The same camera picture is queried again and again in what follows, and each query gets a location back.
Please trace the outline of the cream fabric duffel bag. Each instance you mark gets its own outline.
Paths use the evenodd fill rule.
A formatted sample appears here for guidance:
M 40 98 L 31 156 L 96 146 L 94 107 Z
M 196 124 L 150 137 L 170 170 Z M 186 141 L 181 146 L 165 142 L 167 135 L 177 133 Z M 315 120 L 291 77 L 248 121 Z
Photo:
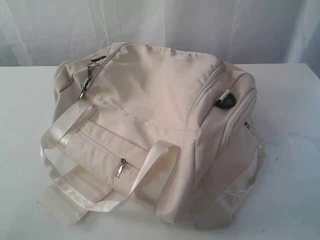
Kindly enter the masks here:
M 133 200 L 169 223 L 219 227 L 259 176 L 255 79 L 214 55 L 113 43 L 63 62 L 53 90 L 53 122 L 40 142 L 53 185 L 43 200 L 66 222 Z

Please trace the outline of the silver main zipper pull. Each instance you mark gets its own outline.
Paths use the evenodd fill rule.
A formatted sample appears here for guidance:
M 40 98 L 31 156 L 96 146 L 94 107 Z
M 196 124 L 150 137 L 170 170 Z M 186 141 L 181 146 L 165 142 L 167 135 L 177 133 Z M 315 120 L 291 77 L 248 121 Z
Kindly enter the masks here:
M 87 88 L 88 88 L 88 85 L 90 83 L 90 81 L 92 80 L 92 77 L 93 77 L 93 71 L 96 67 L 96 64 L 94 62 L 92 63 L 89 63 L 87 65 L 87 78 L 86 80 L 82 83 L 82 86 L 81 86 L 81 94 L 79 96 L 79 99 L 82 100 L 84 97 L 85 97 L 85 94 L 86 94 L 86 91 L 87 91 Z

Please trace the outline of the silver front pocket zipper pull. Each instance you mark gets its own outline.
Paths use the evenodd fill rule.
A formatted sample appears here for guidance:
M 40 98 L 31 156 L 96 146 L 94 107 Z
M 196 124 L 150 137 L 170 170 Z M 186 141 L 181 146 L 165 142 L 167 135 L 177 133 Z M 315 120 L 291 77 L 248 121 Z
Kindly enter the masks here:
M 117 169 L 117 171 L 116 171 L 116 173 L 114 175 L 117 179 L 121 176 L 122 171 L 124 170 L 126 164 L 127 164 L 126 159 L 125 158 L 121 158 L 119 168 Z

